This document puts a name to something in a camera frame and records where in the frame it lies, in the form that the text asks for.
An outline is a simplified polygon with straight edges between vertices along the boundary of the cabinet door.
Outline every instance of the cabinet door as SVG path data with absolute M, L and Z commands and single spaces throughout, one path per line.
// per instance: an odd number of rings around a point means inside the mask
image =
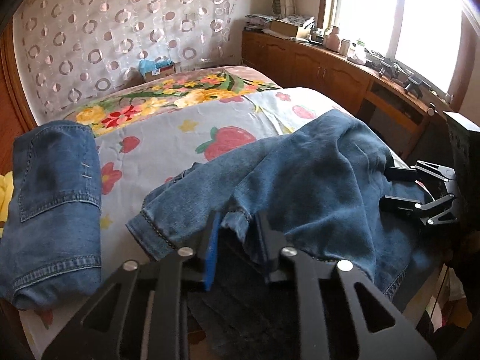
M 244 32 L 242 37 L 242 58 L 246 65 L 265 74 L 265 40 L 264 35 Z
M 325 95 L 356 115 L 368 89 L 370 78 L 346 61 L 334 61 L 327 69 Z
M 283 88 L 290 87 L 291 51 L 288 40 L 271 39 L 265 45 L 265 75 Z
M 291 86 L 315 89 L 324 93 L 323 79 L 328 69 L 328 60 L 316 50 L 303 45 L 296 46 L 292 64 Z

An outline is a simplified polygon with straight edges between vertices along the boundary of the jeans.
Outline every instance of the jeans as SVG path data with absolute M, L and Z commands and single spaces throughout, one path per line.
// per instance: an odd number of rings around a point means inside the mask
M 13 198 L 0 242 L 0 296 L 45 309 L 100 285 L 100 162 L 92 130 L 55 121 L 13 145 Z

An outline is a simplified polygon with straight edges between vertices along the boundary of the red flower print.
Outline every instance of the red flower print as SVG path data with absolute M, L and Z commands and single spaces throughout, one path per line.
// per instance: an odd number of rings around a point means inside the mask
M 121 111 L 115 111 L 109 114 L 105 119 L 102 120 L 102 123 L 106 128 L 118 127 L 122 123 L 125 123 L 132 119 L 133 116 L 141 112 L 139 106 L 127 106 Z
M 120 142 L 120 153 L 129 153 L 140 144 L 140 140 L 137 137 L 126 137 Z
M 205 142 L 197 147 L 198 154 L 204 153 L 207 161 L 211 161 L 218 156 L 243 146 L 257 139 L 249 132 L 240 127 L 213 127 L 210 130 L 211 141 Z
M 36 315 L 40 317 L 45 329 L 49 329 L 53 323 L 53 311 L 52 310 L 35 310 Z
M 113 162 L 106 163 L 102 168 L 102 195 L 112 192 L 115 183 L 123 176 L 121 170 L 113 170 Z
M 219 100 L 219 102 L 221 102 L 221 103 L 229 103 L 231 101 L 234 101 L 236 103 L 241 103 L 241 102 L 243 102 L 243 97 L 235 96 L 235 97 L 227 97 L 226 99 L 220 99 Z
M 281 101 L 292 101 L 289 94 L 278 92 L 275 97 L 278 97 Z

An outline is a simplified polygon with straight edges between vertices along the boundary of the black metal bracket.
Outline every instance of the black metal bracket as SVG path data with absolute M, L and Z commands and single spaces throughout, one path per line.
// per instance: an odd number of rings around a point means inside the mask
M 220 213 L 212 212 L 199 238 L 160 261 L 124 262 L 42 359 L 189 359 L 185 294 L 212 285 L 220 220 Z
M 300 359 L 436 359 L 433 350 L 350 261 L 318 261 L 256 216 L 268 283 L 297 288 Z
M 429 191 L 435 192 L 438 198 L 433 202 L 422 204 L 419 200 L 384 196 L 380 199 L 380 210 L 394 212 L 405 218 L 416 220 L 420 226 L 425 228 L 459 223 L 461 199 L 455 171 L 452 168 L 417 161 L 416 165 L 410 169 L 389 167 L 385 169 L 385 177 L 389 181 L 421 181 L 429 187 Z

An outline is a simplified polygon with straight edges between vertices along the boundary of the bottle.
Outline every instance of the bottle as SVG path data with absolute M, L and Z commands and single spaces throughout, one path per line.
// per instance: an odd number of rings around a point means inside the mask
M 332 27 L 332 32 L 330 32 L 327 38 L 323 41 L 323 46 L 329 50 L 335 51 L 336 53 L 340 51 L 340 45 L 342 40 L 338 36 L 340 33 L 340 28 L 337 26 Z

